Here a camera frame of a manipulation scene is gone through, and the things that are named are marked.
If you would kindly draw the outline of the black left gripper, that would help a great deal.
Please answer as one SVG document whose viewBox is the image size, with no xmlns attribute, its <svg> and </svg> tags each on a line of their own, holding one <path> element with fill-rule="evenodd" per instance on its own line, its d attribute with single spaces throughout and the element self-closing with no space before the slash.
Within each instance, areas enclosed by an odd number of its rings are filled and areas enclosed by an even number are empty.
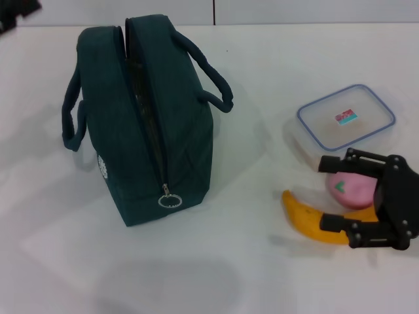
<svg viewBox="0 0 419 314">
<path fill-rule="evenodd" d="M 13 30 L 19 18 L 41 10 L 38 0 L 1 0 L 1 35 Z"/>
</svg>

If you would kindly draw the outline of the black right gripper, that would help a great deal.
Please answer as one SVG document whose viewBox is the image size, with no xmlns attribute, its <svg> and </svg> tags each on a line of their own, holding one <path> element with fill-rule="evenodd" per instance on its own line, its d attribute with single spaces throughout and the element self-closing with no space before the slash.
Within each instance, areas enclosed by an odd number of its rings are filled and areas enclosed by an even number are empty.
<svg viewBox="0 0 419 314">
<path fill-rule="evenodd" d="M 323 155 L 319 173 L 356 173 L 378 179 L 374 208 L 378 220 L 324 214 L 319 227 L 323 231 L 343 231 L 353 248 L 391 247 L 405 251 L 418 237 L 418 173 L 398 155 L 383 156 L 349 148 L 343 158 Z"/>
</svg>

